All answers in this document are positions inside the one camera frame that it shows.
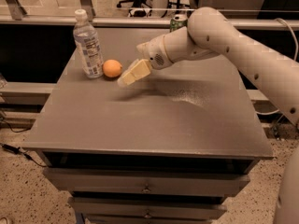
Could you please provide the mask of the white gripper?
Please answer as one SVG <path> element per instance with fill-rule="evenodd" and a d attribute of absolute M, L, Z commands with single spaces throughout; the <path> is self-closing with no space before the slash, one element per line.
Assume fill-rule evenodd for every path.
<path fill-rule="evenodd" d="M 136 48 L 144 59 L 136 59 L 121 74 L 117 81 L 120 87 L 129 86 L 148 76 L 152 68 L 162 70 L 173 64 L 165 51 L 164 35 L 157 36 L 149 42 L 141 43 Z"/>

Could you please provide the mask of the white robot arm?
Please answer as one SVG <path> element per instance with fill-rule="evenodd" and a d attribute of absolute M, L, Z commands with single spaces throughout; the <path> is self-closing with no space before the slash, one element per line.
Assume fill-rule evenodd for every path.
<path fill-rule="evenodd" d="M 299 63 L 240 33 L 216 9 L 200 7 L 187 24 L 139 44 L 142 54 L 118 84 L 129 86 L 180 61 L 199 61 L 217 53 L 228 59 L 291 122 L 299 125 Z"/>

